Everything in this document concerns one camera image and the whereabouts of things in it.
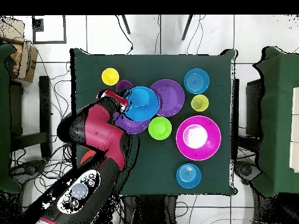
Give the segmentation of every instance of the yellow cup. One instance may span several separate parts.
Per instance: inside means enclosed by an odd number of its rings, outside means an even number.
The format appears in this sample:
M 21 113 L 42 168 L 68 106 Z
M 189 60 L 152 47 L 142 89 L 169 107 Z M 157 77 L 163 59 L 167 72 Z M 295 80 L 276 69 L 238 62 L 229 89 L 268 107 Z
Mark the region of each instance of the yellow cup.
M 106 85 L 115 85 L 119 81 L 119 73 L 113 68 L 105 69 L 102 73 L 102 80 Z
M 191 101 L 191 107 L 195 111 L 204 111 L 208 108 L 208 98 L 206 98 L 203 94 L 195 95 Z

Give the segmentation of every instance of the table leg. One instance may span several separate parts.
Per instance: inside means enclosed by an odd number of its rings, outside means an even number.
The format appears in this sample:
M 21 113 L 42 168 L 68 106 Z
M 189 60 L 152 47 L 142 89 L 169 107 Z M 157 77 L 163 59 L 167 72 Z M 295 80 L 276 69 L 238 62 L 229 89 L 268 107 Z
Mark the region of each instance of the table leg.
M 128 22 L 127 22 L 126 16 L 125 16 L 125 15 L 121 15 L 121 17 L 123 18 L 124 25 L 125 25 L 125 27 L 126 27 L 126 29 L 127 29 L 127 33 L 128 33 L 128 34 L 131 34 L 131 31 L 130 31 L 130 29 L 128 28 Z
M 192 17 L 193 17 L 193 15 L 189 15 L 189 17 L 188 17 L 188 20 L 187 20 L 187 23 L 186 23 L 186 27 L 185 27 L 185 30 L 184 30 L 184 33 L 183 33 L 182 40 L 185 40 L 185 38 L 186 38 L 186 34 L 188 32 L 188 29 L 189 29 Z

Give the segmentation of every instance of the lime green cup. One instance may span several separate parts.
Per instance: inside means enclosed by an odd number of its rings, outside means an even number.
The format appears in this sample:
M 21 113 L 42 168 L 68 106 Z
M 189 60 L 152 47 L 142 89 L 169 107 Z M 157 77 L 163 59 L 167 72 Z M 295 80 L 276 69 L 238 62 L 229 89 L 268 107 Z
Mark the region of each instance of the lime green cup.
M 165 117 L 155 117 L 148 126 L 150 136 L 156 140 L 164 140 L 171 134 L 171 122 Z

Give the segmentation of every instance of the magenta bowl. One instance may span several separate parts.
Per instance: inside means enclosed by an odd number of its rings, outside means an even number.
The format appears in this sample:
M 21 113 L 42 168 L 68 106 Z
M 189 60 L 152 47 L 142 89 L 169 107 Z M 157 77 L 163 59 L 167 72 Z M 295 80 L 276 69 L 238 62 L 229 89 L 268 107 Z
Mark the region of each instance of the magenta bowl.
M 218 125 L 208 117 L 187 118 L 176 132 L 180 152 L 191 160 L 206 160 L 216 153 L 221 143 Z

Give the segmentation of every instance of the blue plate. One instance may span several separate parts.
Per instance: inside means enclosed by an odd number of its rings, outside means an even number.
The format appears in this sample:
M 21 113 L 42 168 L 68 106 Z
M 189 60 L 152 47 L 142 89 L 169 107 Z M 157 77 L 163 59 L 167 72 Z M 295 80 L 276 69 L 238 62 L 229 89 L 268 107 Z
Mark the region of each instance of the blue plate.
M 201 172 L 197 166 L 191 163 L 181 165 L 176 172 L 176 179 L 180 186 L 191 189 L 197 186 L 201 180 Z
M 192 69 L 186 74 L 184 84 L 190 93 L 198 95 L 206 91 L 210 84 L 210 78 L 203 69 Z
M 158 96 L 148 87 L 132 87 L 125 92 L 124 97 L 128 101 L 124 115 L 134 121 L 150 120 L 160 107 Z

